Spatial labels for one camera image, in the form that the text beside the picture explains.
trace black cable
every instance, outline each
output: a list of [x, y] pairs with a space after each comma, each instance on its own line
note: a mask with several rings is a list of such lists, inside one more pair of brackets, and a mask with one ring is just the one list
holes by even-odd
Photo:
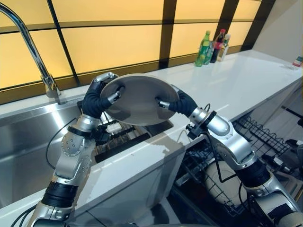
[[23, 215], [25, 215], [25, 214], [31, 212], [31, 211], [32, 211], [33, 209], [35, 209], [35, 208], [36, 208], [36, 205], [32, 206], [31, 208], [28, 208], [26, 211], [24, 211], [22, 214], [20, 214], [20, 215], [16, 218], [16, 220], [13, 222], [13, 224], [11, 224], [10, 227], [14, 227], [15, 224], [19, 221], [19, 219], [20, 219]]
[[208, 104], [204, 107], [204, 110], [206, 110], [206, 111], [209, 111], [209, 109], [210, 109], [210, 103], [208, 103]]
[[211, 147], [211, 150], [212, 150], [213, 155], [214, 155], [214, 161], [215, 161], [215, 163], [216, 163], [216, 167], [217, 167], [217, 171], [218, 171], [218, 175], [219, 175], [219, 180], [220, 180], [220, 182], [221, 182], [221, 183], [224, 183], [224, 182], [226, 182], [226, 181], [228, 181], [228, 180], [230, 180], [230, 179], [236, 177], [237, 175], [234, 174], [234, 175], [231, 175], [231, 176], [225, 178], [224, 180], [222, 180], [221, 171], [220, 171], [220, 167], [219, 167], [219, 162], [218, 162], [218, 159], [217, 159], [217, 153], [216, 153], [216, 151], [215, 151], [215, 149], [214, 149], [214, 147], [213, 147], [213, 143], [212, 143], [211, 138], [210, 138], [210, 136], [209, 136], [209, 132], [205, 131], [205, 132], [203, 132], [203, 134], [207, 136], [208, 141], [209, 141], [209, 143], [210, 143], [210, 147]]
[[48, 149], [49, 149], [49, 146], [51, 145], [51, 142], [53, 141], [53, 139], [58, 135], [58, 133], [64, 129], [68, 124], [70, 124], [73, 120], [75, 120], [76, 118], [73, 118], [72, 120], [70, 120], [69, 122], [66, 123], [66, 125], [64, 125], [62, 128], [60, 128], [55, 134], [54, 136], [49, 140], [47, 146], [46, 146], [46, 150], [45, 150], [45, 158], [46, 158], [46, 161], [47, 161], [47, 164], [52, 168], [52, 169], [55, 169], [55, 167], [49, 162], [48, 160]]
[[26, 219], [26, 217], [27, 217], [27, 216], [29, 215], [29, 213], [30, 213], [32, 210], [34, 210], [35, 208], [36, 208], [36, 205], [28, 209], [28, 212], [23, 216], [23, 218], [22, 218], [22, 220], [21, 220], [21, 222], [20, 222], [20, 224], [19, 224], [19, 227], [22, 227], [23, 222], [24, 222], [24, 220]]
[[240, 203], [241, 203], [241, 205], [245, 208], [245, 210], [253, 217], [253, 219], [256, 221], [256, 224], [258, 224], [259, 226], [261, 226], [261, 227], [265, 227], [265, 225], [263, 225], [260, 221], [259, 221], [259, 219], [251, 212], [251, 210], [250, 209], [247, 209], [247, 207], [244, 205], [244, 203], [243, 203], [243, 201], [242, 201], [242, 197], [241, 197], [241, 188], [242, 188], [242, 185], [243, 185], [243, 183], [241, 182], [240, 183], [240, 186], [239, 186], [239, 190], [238, 190], [238, 196], [239, 196], [239, 200], [240, 200]]

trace bottle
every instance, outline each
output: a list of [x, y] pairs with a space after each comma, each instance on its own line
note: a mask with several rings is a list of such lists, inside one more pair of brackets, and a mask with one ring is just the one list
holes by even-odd
[[293, 62], [294, 66], [300, 67], [302, 65], [302, 57], [298, 56], [296, 60]]
[[214, 52], [214, 41], [210, 41], [209, 42], [209, 47], [208, 47], [208, 50], [207, 50], [207, 53], [206, 53], [206, 57], [205, 57], [205, 60], [204, 60], [204, 63], [203, 63], [204, 65], [209, 64], [210, 59], [212, 58], [213, 52]]
[[219, 51], [219, 54], [218, 54], [218, 57], [217, 57], [217, 61], [223, 61], [224, 60], [224, 57], [226, 56], [226, 53], [227, 53], [228, 48], [229, 48], [228, 42], [229, 42], [230, 38], [231, 38], [230, 34], [225, 35], [221, 50]]
[[200, 43], [198, 56], [195, 61], [195, 66], [201, 67], [204, 63], [204, 59], [206, 57], [208, 46], [209, 46], [209, 34], [210, 31], [206, 31], [206, 34]]
[[224, 33], [225, 33], [225, 29], [221, 29], [220, 34], [214, 40], [214, 53], [212, 55], [210, 63], [215, 63], [217, 60], [218, 53], [219, 53], [222, 43], [223, 43]]

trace silver metal plate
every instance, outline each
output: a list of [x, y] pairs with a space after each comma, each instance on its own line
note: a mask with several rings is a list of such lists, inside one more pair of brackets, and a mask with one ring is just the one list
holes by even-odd
[[125, 87], [121, 98], [106, 110], [114, 119], [133, 125], [153, 125], [174, 115], [175, 112], [159, 107], [155, 99], [178, 101], [177, 92], [167, 82], [145, 74], [128, 74], [108, 83], [101, 98], [108, 97], [121, 86]]

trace soda bottle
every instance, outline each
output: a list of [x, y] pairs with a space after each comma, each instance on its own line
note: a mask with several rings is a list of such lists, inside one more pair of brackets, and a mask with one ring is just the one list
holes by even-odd
[[224, 39], [224, 33], [225, 33], [225, 29], [221, 29], [220, 30], [220, 34], [216, 37], [215, 44], [214, 44], [214, 53], [212, 55], [212, 58], [210, 60], [210, 63], [215, 63], [218, 57], [218, 53], [221, 49], [222, 43], [223, 43], [223, 39]]
[[210, 34], [210, 31], [206, 31], [206, 34], [200, 43], [198, 56], [197, 56], [197, 59], [195, 60], [195, 66], [201, 67], [204, 63], [204, 60], [205, 60], [205, 57], [207, 54], [207, 50], [208, 50], [208, 46], [209, 46], [209, 34]]

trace yellow window panel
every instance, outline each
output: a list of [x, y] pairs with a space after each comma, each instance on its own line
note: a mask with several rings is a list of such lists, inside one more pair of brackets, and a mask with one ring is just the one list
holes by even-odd
[[229, 27], [228, 34], [231, 34], [229, 46], [242, 45], [252, 22], [232, 22]]
[[163, 0], [53, 0], [59, 22], [162, 20]]
[[175, 24], [169, 57], [176, 57], [190, 53], [197, 53], [205, 32], [210, 30], [213, 40], [218, 23]]
[[256, 16], [260, 4], [260, 1], [240, 0], [236, 8], [235, 14], [233, 15], [233, 20], [253, 20]]
[[[13, 10], [26, 25], [53, 23], [46, 0], [1, 0], [1, 3]], [[15, 24], [3, 13], [0, 13], [0, 27]]]
[[161, 25], [62, 29], [77, 73], [159, 59]]
[[[53, 77], [71, 75], [56, 30], [30, 32]], [[0, 88], [40, 81], [40, 71], [20, 33], [0, 35]]]
[[178, 0], [175, 20], [220, 19], [225, 0]]

